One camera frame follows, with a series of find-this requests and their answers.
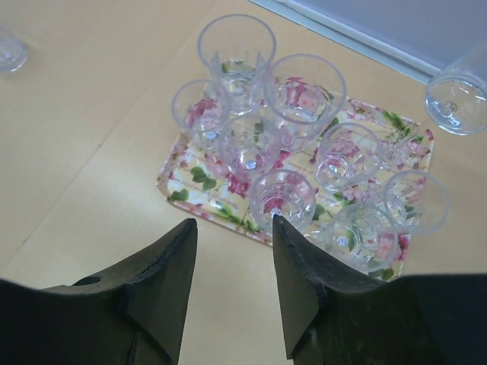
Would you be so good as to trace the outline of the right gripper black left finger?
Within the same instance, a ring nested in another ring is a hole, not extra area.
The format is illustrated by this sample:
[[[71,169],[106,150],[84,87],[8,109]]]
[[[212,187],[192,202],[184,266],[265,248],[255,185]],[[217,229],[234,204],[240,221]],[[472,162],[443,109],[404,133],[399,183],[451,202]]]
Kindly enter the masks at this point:
[[[72,285],[1,282],[3,364],[176,364],[196,263],[188,218]]]

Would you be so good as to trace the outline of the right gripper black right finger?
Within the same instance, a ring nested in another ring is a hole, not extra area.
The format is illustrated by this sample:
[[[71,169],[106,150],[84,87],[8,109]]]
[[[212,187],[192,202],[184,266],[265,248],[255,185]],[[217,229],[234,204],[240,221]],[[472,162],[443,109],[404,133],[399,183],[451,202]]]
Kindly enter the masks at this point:
[[[272,248],[287,358],[296,364],[484,364],[486,276],[380,281],[309,242],[284,217]]]

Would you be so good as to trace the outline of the small clear glass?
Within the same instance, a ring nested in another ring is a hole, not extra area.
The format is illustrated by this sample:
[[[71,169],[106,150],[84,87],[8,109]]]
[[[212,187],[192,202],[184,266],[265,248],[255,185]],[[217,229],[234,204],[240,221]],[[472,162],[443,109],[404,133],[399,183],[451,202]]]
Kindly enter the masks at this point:
[[[324,189],[339,191],[375,176],[383,158],[382,143],[371,129],[339,123],[321,139],[315,178]]]
[[[390,266],[399,249],[393,219],[368,203],[342,208],[325,229],[324,250],[363,273]]]
[[[314,187],[301,173],[277,169],[257,177],[250,185],[250,213],[256,224],[272,233],[275,216],[296,229],[308,227],[316,211]]]
[[[410,142],[415,135],[412,132],[376,132],[376,136],[381,142],[382,146],[382,165],[381,169],[391,171],[396,164],[397,158],[402,153],[408,142]]]
[[[174,94],[171,112],[193,143],[213,151],[223,126],[230,119],[231,98],[218,82],[198,79],[184,84]]]
[[[384,211],[400,233],[427,235],[440,230],[450,210],[447,190],[429,173],[404,170],[382,192]]]
[[[243,181],[271,170],[282,149],[283,134],[258,113],[227,121],[218,136],[218,155],[231,174]]]

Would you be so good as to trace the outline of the tall stemmed wine glass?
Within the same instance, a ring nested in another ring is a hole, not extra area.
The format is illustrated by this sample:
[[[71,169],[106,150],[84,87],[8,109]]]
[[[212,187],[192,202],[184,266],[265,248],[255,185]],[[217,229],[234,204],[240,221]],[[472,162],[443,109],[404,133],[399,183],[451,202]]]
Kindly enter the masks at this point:
[[[454,135],[486,130],[486,41],[435,75],[425,87],[425,110],[441,129]]]

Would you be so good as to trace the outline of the large clear tumbler glass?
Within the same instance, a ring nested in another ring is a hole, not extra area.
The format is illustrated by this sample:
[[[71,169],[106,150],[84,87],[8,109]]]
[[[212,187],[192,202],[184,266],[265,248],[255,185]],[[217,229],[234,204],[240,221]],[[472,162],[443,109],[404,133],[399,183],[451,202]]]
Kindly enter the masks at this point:
[[[271,27],[247,14],[214,19],[202,29],[197,41],[202,64],[229,93],[231,113],[235,115],[247,114],[262,103],[263,74],[276,49]]]

